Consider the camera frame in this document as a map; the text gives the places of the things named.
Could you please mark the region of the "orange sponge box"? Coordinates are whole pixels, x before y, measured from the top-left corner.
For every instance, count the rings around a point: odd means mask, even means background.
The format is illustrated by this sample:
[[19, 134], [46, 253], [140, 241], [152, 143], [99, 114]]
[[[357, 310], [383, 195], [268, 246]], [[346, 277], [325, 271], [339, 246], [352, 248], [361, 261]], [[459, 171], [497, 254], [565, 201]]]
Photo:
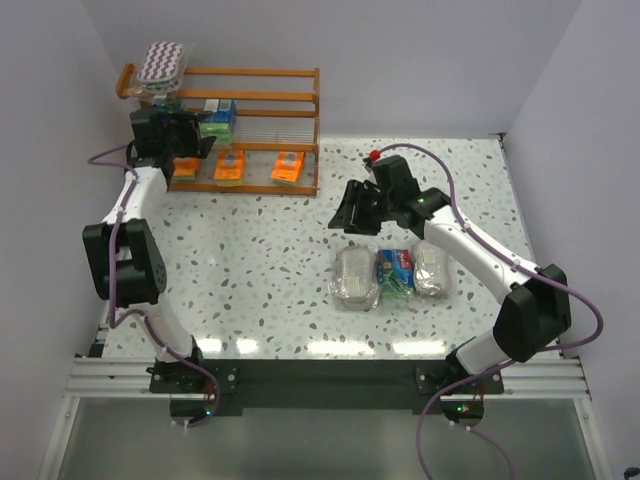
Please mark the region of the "orange sponge box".
[[272, 169], [271, 180], [278, 185], [296, 186], [304, 169], [305, 153], [281, 151]]
[[226, 150], [218, 154], [214, 181], [218, 186], [237, 187], [244, 183], [245, 154], [242, 150]]
[[176, 158], [173, 161], [173, 182], [195, 182], [201, 166], [201, 159], [196, 157]]

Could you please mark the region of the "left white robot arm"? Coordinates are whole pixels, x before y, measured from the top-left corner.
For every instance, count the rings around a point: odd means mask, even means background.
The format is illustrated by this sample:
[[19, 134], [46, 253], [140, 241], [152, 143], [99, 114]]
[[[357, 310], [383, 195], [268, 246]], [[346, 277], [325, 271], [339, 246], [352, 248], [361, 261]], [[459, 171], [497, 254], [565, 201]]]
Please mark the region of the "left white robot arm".
[[151, 374], [164, 382], [195, 382], [206, 388], [216, 379], [202, 365], [193, 335], [177, 318], [167, 295], [168, 274], [148, 219], [167, 192], [177, 159], [204, 159], [215, 142], [204, 137], [205, 114], [142, 108], [130, 115], [134, 138], [122, 147], [122, 162], [106, 153], [94, 166], [118, 167], [124, 184], [110, 212], [82, 231], [82, 241], [98, 296], [108, 304], [108, 323], [139, 324], [155, 350]]

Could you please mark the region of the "purple wavy striped sponge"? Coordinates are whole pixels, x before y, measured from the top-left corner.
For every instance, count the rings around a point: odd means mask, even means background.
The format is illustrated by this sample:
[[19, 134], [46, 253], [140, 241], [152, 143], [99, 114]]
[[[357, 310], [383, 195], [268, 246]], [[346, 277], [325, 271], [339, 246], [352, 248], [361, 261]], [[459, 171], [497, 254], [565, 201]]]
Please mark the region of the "purple wavy striped sponge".
[[134, 72], [130, 89], [135, 94], [151, 97], [175, 94], [182, 85], [192, 50], [190, 43], [152, 43]]

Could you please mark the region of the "blue label green sponge pack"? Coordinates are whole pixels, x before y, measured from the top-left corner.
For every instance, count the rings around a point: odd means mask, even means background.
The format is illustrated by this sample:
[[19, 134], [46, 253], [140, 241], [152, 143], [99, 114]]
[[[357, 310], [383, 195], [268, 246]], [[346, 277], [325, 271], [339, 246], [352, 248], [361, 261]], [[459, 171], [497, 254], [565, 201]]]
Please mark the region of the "blue label green sponge pack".
[[201, 137], [214, 137], [216, 147], [229, 147], [233, 143], [236, 102], [231, 99], [207, 99], [203, 113], [205, 117], [199, 123]]

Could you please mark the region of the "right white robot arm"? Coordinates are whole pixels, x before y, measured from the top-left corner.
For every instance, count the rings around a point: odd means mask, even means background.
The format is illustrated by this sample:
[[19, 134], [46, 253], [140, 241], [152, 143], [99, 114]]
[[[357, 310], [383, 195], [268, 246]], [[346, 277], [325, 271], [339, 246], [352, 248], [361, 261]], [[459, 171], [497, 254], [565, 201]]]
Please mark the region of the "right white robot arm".
[[480, 241], [481, 229], [455, 210], [453, 196], [436, 187], [420, 189], [403, 157], [368, 165], [372, 179], [347, 183], [330, 228], [375, 236], [393, 221], [452, 256], [500, 305], [493, 327], [447, 355], [442, 385], [504, 362], [524, 363], [568, 330], [567, 277], [559, 267], [540, 268], [492, 238]]

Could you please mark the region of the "grey sponge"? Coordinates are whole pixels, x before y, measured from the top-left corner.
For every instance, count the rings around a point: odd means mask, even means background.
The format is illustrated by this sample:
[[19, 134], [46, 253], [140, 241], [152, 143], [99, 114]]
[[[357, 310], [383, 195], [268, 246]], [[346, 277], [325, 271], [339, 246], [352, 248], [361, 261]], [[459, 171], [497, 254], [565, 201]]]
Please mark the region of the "grey sponge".
[[336, 254], [329, 292], [340, 310], [369, 311], [378, 304], [377, 250], [349, 245]]
[[416, 292], [431, 298], [444, 297], [451, 287], [448, 254], [427, 241], [415, 243], [410, 254]]

